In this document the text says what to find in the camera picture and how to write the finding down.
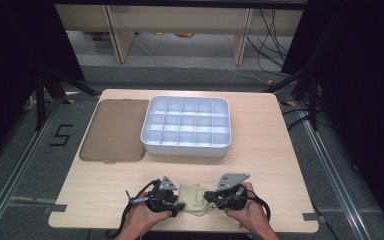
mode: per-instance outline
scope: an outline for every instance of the gray carpet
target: gray carpet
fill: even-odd
[[[98,91],[107,88],[133,88],[260,92],[266,88],[266,85],[258,79],[228,70],[83,67],[83,72],[87,79],[86,84]],[[263,82],[267,82],[267,80],[277,82],[282,79],[282,77],[261,71],[238,72],[257,76]],[[278,99],[280,101],[291,100],[290,92],[293,86],[289,85],[278,91]],[[64,85],[64,88],[67,91],[78,91],[69,85]],[[74,103],[59,106],[28,171],[15,192],[14,197],[22,197],[24,201],[12,202],[0,221],[0,239],[87,239],[88,237],[89,239],[104,239],[103,231],[53,229],[47,224],[49,215],[43,213],[59,194],[98,100],[96,97],[85,94],[77,94],[68,98],[75,99]],[[284,112],[294,108],[282,106],[281,110]],[[319,117],[318,121],[322,123],[319,124],[319,134],[353,200],[361,209],[369,232],[373,239],[384,239],[382,212],[359,173],[350,168],[352,160],[348,157],[334,128],[325,126],[329,125],[328,118],[323,114],[320,114]],[[300,115],[298,112],[293,112],[284,115],[284,118],[285,124],[288,124],[299,119]],[[50,146],[52,143],[63,141],[61,138],[54,137],[61,124],[73,125],[63,128],[60,132],[69,134],[71,137],[66,146]],[[2,145],[0,189],[32,136],[34,127],[34,111],[20,116],[6,142]],[[311,200],[326,217],[339,239],[355,239],[302,123],[292,128],[289,134]],[[320,228],[315,234],[279,233],[279,236],[281,239],[334,239],[328,227],[323,223],[320,224]]]

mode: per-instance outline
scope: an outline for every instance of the floor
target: floor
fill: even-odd
[[[223,75],[229,83],[243,83],[249,86],[250,91],[258,91],[268,86],[271,80],[277,82],[283,78],[279,76],[282,75],[279,73],[280,67],[258,57],[250,43],[246,45],[242,65],[235,66],[227,36],[197,34],[184,38],[171,33],[162,35],[140,33],[135,37],[127,61],[124,64],[118,64],[109,41],[92,41],[89,34],[82,32],[67,34],[88,84],[96,87],[97,90],[119,86],[119,81],[126,86],[158,88],[159,86],[149,83],[153,80],[152,77],[149,79],[147,76],[148,79],[143,80],[144,76],[140,74],[140,68],[143,67],[155,68],[155,71],[151,72],[155,73],[153,76],[156,79],[167,75],[173,82],[188,81],[185,76],[192,74]],[[258,47],[261,45],[255,36],[250,37],[250,40]],[[278,40],[285,49],[288,49],[292,39],[279,37]],[[271,41],[267,45],[269,48],[276,48]],[[279,54],[267,49],[263,51],[281,63]],[[125,80],[126,76],[131,78],[131,82]],[[291,84],[277,93],[282,112],[297,108],[289,103],[293,102],[290,97],[293,86]],[[201,87],[212,89],[213,86],[205,85],[203,80]],[[77,92],[70,86],[65,86],[65,90]],[[52,229],[47,225],[49,209],[58,196],[60,186],[71,165],[72,156],[80,144],[89,121],[87,116],[92,114],[97,102],[96,97],[85,96],[82,93],[72,96],[76,104],[58,103],[59,107],[54,113],[53,121],[49,123],[49,130],[44,133],[36,148],[33,149],[28,168],[20,176],[19,185],[12,193],[7,209],[0,216],[0,239],[10,237],[13,239],[104,239],[103,231],[100,230]],[[52,109],[55,102],[47,105]],[[299,111],[285,114],[285,124],[290,124],[301,117],[303,115]],[[50,144],[59,140],[54,137],[58,126],[67,122],[75,123],[73,127],[65,129],[71,136],[68,144],[60,148],[50,147]],[[317,143],[317,138],[311,137],[315,133],[311,131],[308,123],[299,123],[291,128],[289,134],[310,198],[323,217],[320,218],[320,229],[316,233],[279,233],[281,239],[384,239],[384,215],[358,171],[350,167],[352,159],[348,157],[328,116],[323,113],[318,115],[320,129],[316,133],[327,152],[315,149],[317,144],[320,145]],[[2,143],[1,148],[4,151],[0,155],[0,193],[7,184],[7,180],[11,178],[12,170],[18,166],[20,159],[25,157],[23,155],[25,149],[31,146],[30,140],[35,138],[36,134],[34,126],[35,109],[33,108],[18,119],[8,138]],[[58,164],[53,164],[52,161],[56,159]],[[330,162],[337,172],[336,175],[331,171]],[[339,178],[339,184],[344,186],[347,196],[340,197],[343,192],[340,192],[340,188],[338,192],[338,188],[334,186],[335,180],[338,183],[338,179],[335,178]],[[355,207],[358,216],[363,219],[363,227],[366,228],[368,235],[364,232],[359,235],[359,230],[356,230],[355,224],[352,223],[352,214],[350,215],[344,206]],[[217,237],[229,239],[230,236]],[[177,238],[182,239],[182,237],[170,236],[170,239]]]

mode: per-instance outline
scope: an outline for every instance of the person's right hand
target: person's right hand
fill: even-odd
[[[244,185],[247,190],[254,192],[251,183],[243,182],[242,185]],[[252,192],[247,192],[248,197],[255,197],[255,194]],[[255,201],[247,200],[245,207],[241,210],[225,208],[224,212],[227,216],[239,222],[239,228],[245,227],[248,231],[258,235],[264,240],[279,239],[271,228],[263,207]]]

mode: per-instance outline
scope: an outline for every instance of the beige cloth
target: beige cloth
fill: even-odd
[[[199,184],[180,184],[178,203],[186,203],[183,212],[192,213],[196,216],[203,216],[210,206],[210,203],[204,199],[204,193],[207,191]]]

